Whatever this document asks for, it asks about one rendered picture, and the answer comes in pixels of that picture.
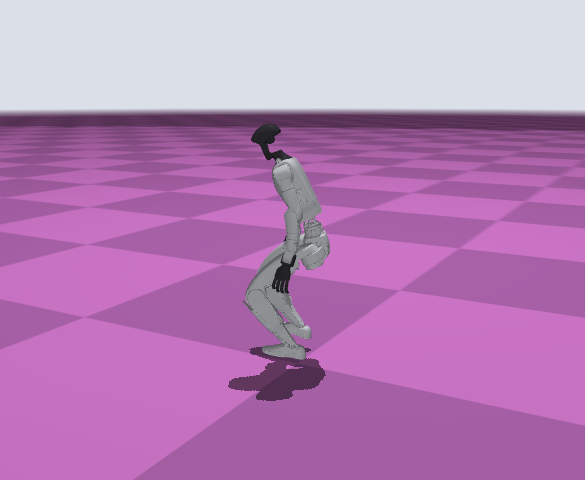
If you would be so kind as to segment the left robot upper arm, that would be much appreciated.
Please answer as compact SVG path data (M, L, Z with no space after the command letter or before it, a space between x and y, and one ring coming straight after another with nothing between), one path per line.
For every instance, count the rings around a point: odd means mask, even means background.
M273 177L280 189L284 202L289 207L288 210L294 211L297 216L297 222L300 222L303 218L303 212L293 183L294 176L291 168L288 164L281 165L273 171Z

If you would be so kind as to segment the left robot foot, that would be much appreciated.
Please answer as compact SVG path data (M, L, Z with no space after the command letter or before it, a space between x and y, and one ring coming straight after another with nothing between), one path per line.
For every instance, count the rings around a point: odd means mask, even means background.
M287 342L285 343L287 344ZM288 346L289 348L284 343L276 345L266 345L262 347L262 352L277 357L289 357L300 360L306 358L306 351L303 345L297 345L296 349L293 349L290 344L288 344ZM292 349L290 349L290 346ZM293 347L296 347L296 345Z

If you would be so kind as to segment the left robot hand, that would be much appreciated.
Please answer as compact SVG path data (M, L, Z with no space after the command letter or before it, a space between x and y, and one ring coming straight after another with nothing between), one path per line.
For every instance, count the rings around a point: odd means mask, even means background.
M282 259L283 259L283 256L282 256ZM291 276L290 267L294 266L294 263L296 260L296 255L293 256L290 264L283 262L282 259L281 259L282 265L276 270L275 278L274 278L273 283L272 283L272 288L276 289L277 292L281 291L281 293L284 293L283 287L284 287L284 282L286 281L284 290L286 293L289 293L288 292L288 282L289 282L290 276ZM277 281L277 284L276 284L276 281ZM280 281L282 281L281 285L280 285ZM276 284L276 288L275 288L275 284ZM280 285L280 290L279 290L279 285Z

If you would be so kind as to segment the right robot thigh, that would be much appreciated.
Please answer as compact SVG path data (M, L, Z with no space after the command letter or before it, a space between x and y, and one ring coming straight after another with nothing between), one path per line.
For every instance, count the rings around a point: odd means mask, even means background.
M300 241L299 241L299 245L303 245L303 239L304 239L304 234L300 235ZM276 256L280 255L281 253L285 252L285 244L286 241L283 242L281 245L279 245L277 248L275 248L266 258L265 260L262 262L261 266L258 269L258 272L268 263L270 262L272 259L274 259ZM258 273L257 272L257 273ZM265 287L269 287L272 284L266 285Z

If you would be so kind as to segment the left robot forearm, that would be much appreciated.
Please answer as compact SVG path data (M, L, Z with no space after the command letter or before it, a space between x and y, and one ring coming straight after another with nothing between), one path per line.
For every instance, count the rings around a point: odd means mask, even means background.
M283 255L283 261L291 263L292 258L300 249L300 233L301 227L298 226L296 213L292 210L285 212L285 225L286 225L286 244L285 252Z

